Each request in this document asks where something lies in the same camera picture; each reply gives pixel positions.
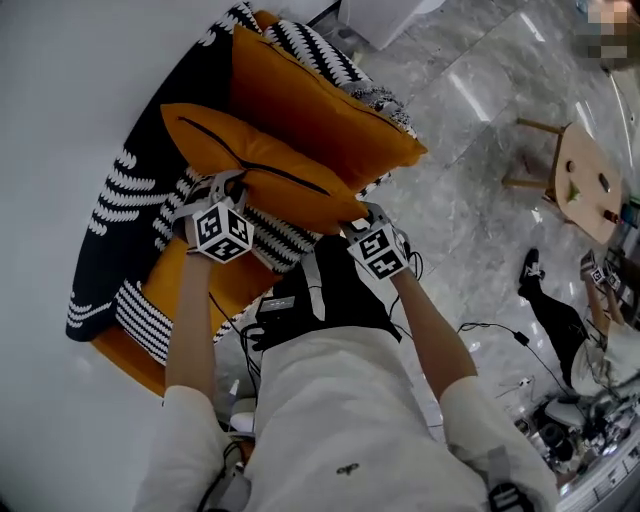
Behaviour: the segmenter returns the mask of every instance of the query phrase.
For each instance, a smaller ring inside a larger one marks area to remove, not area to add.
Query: white t-shirt
[[[571,366],[571,385],[578,394],[595,396],[605,389],[600,382],[607,387],[618,387],[640,371],[638,331],[612,321],[607,340],[606,351],[593,340],[586,340],[576,352]]]
[[[555,510],[553,473],[477,378],[441,397],[449,449],[431,438],[385,331],[301,336],[265,352],[262,379],[241,510],[484,511],[505,481]],[[195,510],[227,444],[204,395],[169,388],[134,510]]]

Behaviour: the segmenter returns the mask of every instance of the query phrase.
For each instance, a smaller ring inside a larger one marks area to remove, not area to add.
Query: marble floor
[[[555,137],[516,126],[520,116],[552,125],[582,123],[626,188],[640,190],[634,166],[640,158],[639,82],[634,71],[609,77],[598,62],[576,56],[575,36],[584,24],[572,0],[446,0],[380,52],[345,30],[336,13],[315,26],[349,55],[357,52],[360,66],[406,102],[430,150],[369,197],[422,254],[424,289],[456,328],[497,322],[522,331],[558,377],[545,332],[516,294],[522,260],[538,247],[547,274],[543,289],[586,315],[579,258],[589,248],[599,254],[604,248],[564,224],[539,191],[504,189],[501,179],[506,173],[546,175],[553,159]],[[371,286],[386,304],[395,298],[389,284]],[[406,324],[401,308],[394,317]],[[514,417],[558,393],[544,367],[509,333],[476,329],[463,339],[487,391],[502,394],[500,402]],[[439,409],[411,341],[401,347],[418,402],[441,437]],[[219,346],[232,359],[238,350],[233,339]],[[229,369],[226,377],[234,373]],[[509,391],[525,377],[533,385]]]

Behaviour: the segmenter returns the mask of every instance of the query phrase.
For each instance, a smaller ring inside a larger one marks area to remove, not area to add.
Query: forearm
[[[596,329],[606,336],[607,331],[609,330],[609,319],[604,314],[600,300],[598,300],[596,285],[591,279],[585,280],[584,284],[587,288],[587,298],[589,299],[589,308],[591,309],[593,325],[595,325]]]
[[[437,400],[459,379],[477,375],[464,343],[433,305],[413,274],[391,278],[404,307],[420,366]]]
[[[186,386],[213,400],[215,355],[209,317],[209,276],[212,263],[187,256],[165,371],[165,386]]]
[[[616,294],[613,292],[613,288],[610,286],[607,286],[607,304],[609,306],[609,314],[613,321],[617,324],[624,325],[624,317],[618,307],[618,299],[616,298]]]

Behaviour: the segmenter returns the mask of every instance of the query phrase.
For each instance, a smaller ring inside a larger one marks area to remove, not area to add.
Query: black zipper
[[[288,179],[290,181],[293,181],[293,182],[297,183],[298,185],[302,185],[303,187],[307,187],[307,188],[310,188],[311,190],[315,190],[316,192],[320,192],[321,194],[324,194],[325,196],[331,195],[331,194],[329,194],[329,192],[327,192],[322,187],[319,187],[315,183],[311,183],[310,181],[306,181],[306,180],[303,180],[302,178],[298,178],[297,176],[294,176],[293,174],[289,174],[288,172],[283,171],[282,169],[277,169],[276,167],[271,167],[269,165],[262,165],[262,164],[257,164],[255,162],[249,162],[247,160],[243,160],[242,158],[240,158],[238,155],[236,155],[233,152],[233,150],[227,145],[227,143],[224,140],[222,140],[220,137],[218,137],[215,133],[213,133],[208,128],[205,128],[201,124],[196,123],[195,121],[192,121],[191,119],[187,119],[186,117],[180,116],[180,117],[178,117],[178,121],[184,121],[185,123],[188,123],[191,126],[193,126],[196,130],[201,131],[205,135],[208,135],[209,137],[214,139],[218,144],[220,144],[224,149],[226,149],[227,152],[231,156],[233,156],[233,158],[235,158],[238,161],[238,163],[242,167],[244,167],[245,169],[260,169],[262,171],[267,171],[267,172],[270,172],[272,174],[276,174],[276,175],[278,175],[278,176],[280,176],[282,178],[286,178],[286,179]]]
[[[264,45],[268,46],[271,49],[271,51],[276,52],[278,54],[278,57],[280,57],[281,59],[284,58],[282,55],[280,55],[280,52],[276,48],[274,48],[273,43],[268,43],[266,41],[260,41],[260,44],[264,44]],[[293,64],[294,66],[296,65],[295,62],[291,62],[288,59],[285,59],[285,60],[287,60],[287,62]],[[305,73],[307,73],[309,76],[311,76],[316,82],[320,83],[320,80],[318,80],[318,77],[322,77],[322,75],[319,75],[315,71],[309,71],[303,64],[297,64],[297,65]],[[390,121],[389,119],[386,119],[383,115],[378,114],[377,112],[371,112],[369,109],[360,109],[360,108],[354,107],[351,103],[349,103],[347,101],[344,101],[342,98],[339,98],[339,99],[343,103],[346,103],[347,105],[349,105],[351,108],[355,108],[358,112],[362,112],[363,114],[367,114],[367,115],[373,116],[378,121],[382,121],[383,123],[387,123],[395,131],[397,131],[399,133],[404,133],[400,128],[398,128],[398,126],[393,121]]]

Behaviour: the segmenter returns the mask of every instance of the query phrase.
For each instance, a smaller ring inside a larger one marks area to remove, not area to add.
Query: wooden table
[[[518,124],[537,128],[558,136],[551,176],[548,181],[502,180],[507,187],[538,188],[545,191],[544,198],[555,204],[568,222],[576,224],[594,240],[606,244],[616,224],[604,218],[609,210],[620,214],[622,183],[618,172],[611,167],[603,151],[587,131],[577,123],[564,128],[547,126],[535,121],[518,118]],[[603,174],[609,182],[609,192],[600,184]],[[571,184],[579,191],[579,197],[570,201]]]

